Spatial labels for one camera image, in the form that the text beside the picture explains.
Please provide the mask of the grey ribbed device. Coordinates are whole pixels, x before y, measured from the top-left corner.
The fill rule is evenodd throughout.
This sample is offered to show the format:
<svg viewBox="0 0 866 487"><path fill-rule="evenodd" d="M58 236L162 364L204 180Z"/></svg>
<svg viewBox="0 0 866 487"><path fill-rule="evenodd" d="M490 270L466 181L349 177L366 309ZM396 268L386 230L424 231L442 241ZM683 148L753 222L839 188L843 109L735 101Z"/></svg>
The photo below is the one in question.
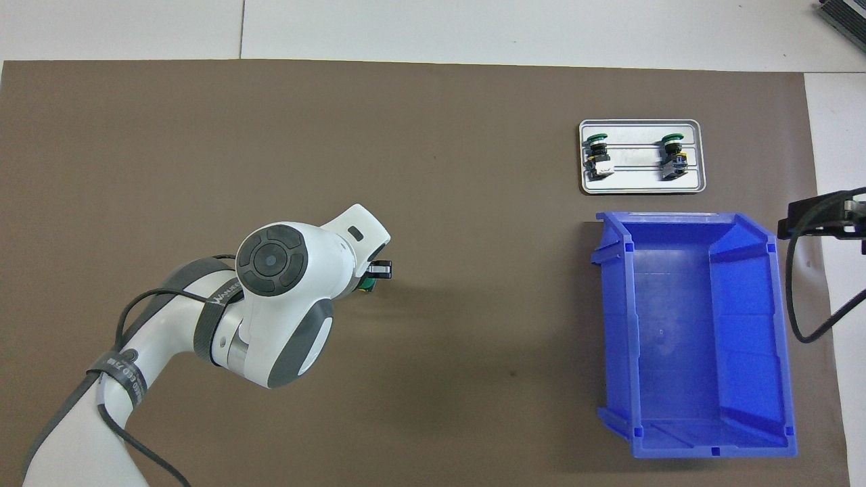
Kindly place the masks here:
<svg viewBox="0 0 866 487"><path fill-rule="evenodd" d="M842 36L866 49L866 0L819 0L817 13Z"/></svg>

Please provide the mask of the blue plastic storage bin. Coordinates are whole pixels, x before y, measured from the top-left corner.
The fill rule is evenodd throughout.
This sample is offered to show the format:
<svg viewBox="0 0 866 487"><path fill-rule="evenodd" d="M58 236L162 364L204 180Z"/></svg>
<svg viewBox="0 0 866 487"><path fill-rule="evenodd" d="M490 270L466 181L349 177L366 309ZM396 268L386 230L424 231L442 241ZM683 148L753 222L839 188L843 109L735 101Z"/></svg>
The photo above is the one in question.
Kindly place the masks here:
<svg viewBox="0 0 866 487"><path fill-rule="evenodd" d="M738 212L600 212L606 403L637 459L795 457L775 235Z"/></svg>

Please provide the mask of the grey metal tray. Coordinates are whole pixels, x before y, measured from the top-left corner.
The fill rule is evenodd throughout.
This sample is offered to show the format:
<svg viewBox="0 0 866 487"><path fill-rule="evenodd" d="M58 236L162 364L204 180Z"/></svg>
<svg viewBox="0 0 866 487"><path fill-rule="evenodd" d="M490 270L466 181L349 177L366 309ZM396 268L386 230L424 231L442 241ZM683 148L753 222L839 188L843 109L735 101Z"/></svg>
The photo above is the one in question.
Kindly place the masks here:
<svg viewBox="0 0 866 487"><path fill-rule="evenodd" d="M588 136L606 133L615 173L603 180L589 179L585 170ZM675 180L661 179L665 157L661 140L671 133L684 135L683 151L689 168ZM696 194L706 188L701 124L693 119L587 119L576 129L582 191L590 195Z"/></svg>

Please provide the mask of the brown table mat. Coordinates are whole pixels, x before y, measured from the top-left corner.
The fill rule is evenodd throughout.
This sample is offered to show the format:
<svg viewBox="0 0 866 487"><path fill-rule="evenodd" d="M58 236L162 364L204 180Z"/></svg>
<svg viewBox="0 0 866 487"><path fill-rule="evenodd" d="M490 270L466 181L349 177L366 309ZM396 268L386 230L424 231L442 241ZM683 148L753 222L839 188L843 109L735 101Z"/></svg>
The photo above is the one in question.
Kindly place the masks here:
<svg viewBox="0 0 866 487"><path fill-rule="evenodd" d="M693 119L706 188L582 191L587 119ZM132 435L195 487L848 485L831 337L788 340L799 453L641 460L606 401L598 212L817 194L799 73L298 61L7 62L0 81L0 487L173 269L360 203L394 277L335 304L303 378L192 354Z"/></svg>

